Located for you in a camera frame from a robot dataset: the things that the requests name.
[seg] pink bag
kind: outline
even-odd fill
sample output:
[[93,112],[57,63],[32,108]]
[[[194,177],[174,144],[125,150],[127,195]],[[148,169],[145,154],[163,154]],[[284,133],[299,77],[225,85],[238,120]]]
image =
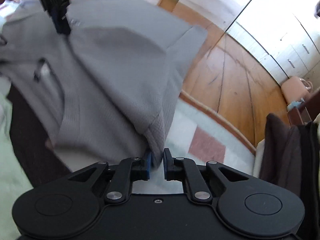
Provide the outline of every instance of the pink bag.
[[281,85],[281,90],[288,104],[292,101],[301,101],[303,98],[307,101],[313,92],[313,86],[310,81],[293,76]]

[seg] light green cloth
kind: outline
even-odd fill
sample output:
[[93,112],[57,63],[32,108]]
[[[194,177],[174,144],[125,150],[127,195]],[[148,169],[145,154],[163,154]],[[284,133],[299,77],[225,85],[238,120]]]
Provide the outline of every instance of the light green cloth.
[[0,240],[14,240],[20,236],[13,222],[14,201],[32,186],[14,155],[9,131],[12,105],[0,93]]

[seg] screw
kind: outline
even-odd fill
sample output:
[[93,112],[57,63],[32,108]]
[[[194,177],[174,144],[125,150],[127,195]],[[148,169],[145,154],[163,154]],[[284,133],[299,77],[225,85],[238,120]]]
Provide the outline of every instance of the screw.
[[206,191],[198,191],[195,193],[195,198],[200,199],[200,200],[205,200],[210,197],[210,193]]
[[122,194],[120,192],[118,192],[118,191],[110,191],[107,194],[107,198],[111,199],[111,200],[117,200],[117,199],[122,198]]

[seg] dark blanket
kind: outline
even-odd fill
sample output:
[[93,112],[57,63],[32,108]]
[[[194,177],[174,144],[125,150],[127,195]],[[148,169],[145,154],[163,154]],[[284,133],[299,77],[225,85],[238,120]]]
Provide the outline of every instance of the dark blanket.
[[14,154],[33,187],[54,181],[70,170],[45,147],[48,134],[14,85],[7,98],[12,102],[10,139]]
[[286,188],[300,196],[301,147],[297,126],[288,127],[269,114],[265,129],[265,149],[260,179]]
[[297,235],[302,239],[320,239],[319,228],[319,143],[317,125],[312,122],[299,126],[301,134],[302,177],[300,198],[305,206],[305,217]]

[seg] gray cloth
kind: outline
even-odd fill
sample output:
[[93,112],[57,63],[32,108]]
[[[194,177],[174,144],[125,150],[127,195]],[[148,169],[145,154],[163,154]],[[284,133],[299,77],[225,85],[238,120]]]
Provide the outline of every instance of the gray cloth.
[[[55,147],[83,148],[114,164],[142,156],[149,144],[158,166],[206,31],[143,0],[73,0],[68,19],[66,38],[39,2],[20,6],[3,28],[0,72]],[[47,64],[39,67],[41,58]]]

